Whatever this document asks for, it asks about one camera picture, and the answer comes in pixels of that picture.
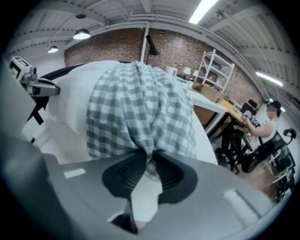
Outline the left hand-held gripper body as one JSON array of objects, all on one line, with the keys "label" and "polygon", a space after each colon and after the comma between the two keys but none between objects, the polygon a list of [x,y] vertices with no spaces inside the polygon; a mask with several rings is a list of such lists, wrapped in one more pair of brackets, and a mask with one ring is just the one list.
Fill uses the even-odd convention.
[{"label": "left hand-held gripper body", "polygon": [[35,84],[38,83],[37,70],[35,67],[21,57],[12,57],[9,68],[15,79],[31,96],[38,96],[40,94],[40,88],[35,86]]}]

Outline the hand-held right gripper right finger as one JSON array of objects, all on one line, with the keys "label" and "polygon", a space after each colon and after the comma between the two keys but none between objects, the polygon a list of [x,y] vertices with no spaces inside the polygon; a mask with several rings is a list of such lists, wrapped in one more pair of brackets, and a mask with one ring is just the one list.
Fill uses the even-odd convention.
[{"label": "hand-held right gripper right finger", "polygon": [[176,154],[154,155],[163,192],[147,240],[248,240],[265,228],[271,200],[227,169]]}]

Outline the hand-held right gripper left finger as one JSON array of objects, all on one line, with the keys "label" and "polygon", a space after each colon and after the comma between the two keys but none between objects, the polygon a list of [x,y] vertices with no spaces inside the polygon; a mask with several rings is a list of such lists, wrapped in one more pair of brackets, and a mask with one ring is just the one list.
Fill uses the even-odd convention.
[{"label": "hand-held right gripper left finger", "polygon": [[128,153],[58,169],[58,191],[76,240],[139,240],[131,194],[146,168],[144,153]]}]

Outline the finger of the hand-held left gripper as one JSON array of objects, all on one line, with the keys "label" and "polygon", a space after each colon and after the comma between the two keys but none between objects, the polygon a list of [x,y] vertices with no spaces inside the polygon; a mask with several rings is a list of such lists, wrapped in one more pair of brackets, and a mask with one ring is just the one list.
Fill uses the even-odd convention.
[{"label": "finger of the hand-held left gripper", "polygon": [[47,79],[44,79],[44,78],[38,78],[38,79],[35,81],[35,86],[36,86],[36,87],[55,87],[56,84],[53,83],[53,82],[50,81],[50,80],[47,80]]},{"label": "finger of the hand-held left gripper", "polygon": [[58,95],[60,88],[55,85],[28,85],[28,93],[36,97],[49,97]]}]

